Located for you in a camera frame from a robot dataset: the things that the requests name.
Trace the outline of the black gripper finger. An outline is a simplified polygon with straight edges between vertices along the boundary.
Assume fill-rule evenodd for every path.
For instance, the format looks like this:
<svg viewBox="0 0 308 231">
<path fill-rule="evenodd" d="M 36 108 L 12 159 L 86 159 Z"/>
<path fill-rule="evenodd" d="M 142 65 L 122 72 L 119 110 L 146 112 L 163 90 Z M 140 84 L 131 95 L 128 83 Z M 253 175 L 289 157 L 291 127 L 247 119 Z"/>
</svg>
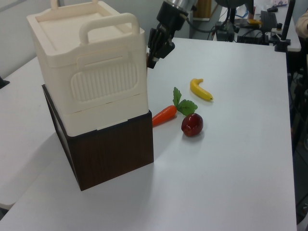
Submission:
<svg viewBox="0 0 308 231">
<path fill-rule="evenodd" d="M 166 38 L 166 28 L 164 26 L 159 26 L 156 29 L 152 28 L 150 31 L 149 41 L 148 41 L 148 58 L 147 67 L 154 69 L 156 63 L 159 59 L 165 58 L 164 42 Z"/>
<path fill-rule="evenodd" d="M 175 44 L 172 41 L 173 35 L 159 32 L 157 39 L 157 58 L 164 59 L 175 48 Z"/>
</svg>

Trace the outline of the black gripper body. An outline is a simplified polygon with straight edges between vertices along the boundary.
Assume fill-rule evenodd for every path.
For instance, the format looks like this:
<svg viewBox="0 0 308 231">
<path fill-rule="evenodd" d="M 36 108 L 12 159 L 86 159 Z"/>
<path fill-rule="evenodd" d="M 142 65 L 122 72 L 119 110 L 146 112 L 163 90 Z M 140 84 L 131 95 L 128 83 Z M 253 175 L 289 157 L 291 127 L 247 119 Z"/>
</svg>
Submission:
<svg viewBox="0 0 308 231">
<path fill-rule="evenodd" d="M 171 32 L 181 30 L 185 22 L 181 15 L 188 16 L 189 13 L 169 1 L 164 1 L 156 17 L 159 22 L 157 29 L 162 27 Z"/>
</svg>

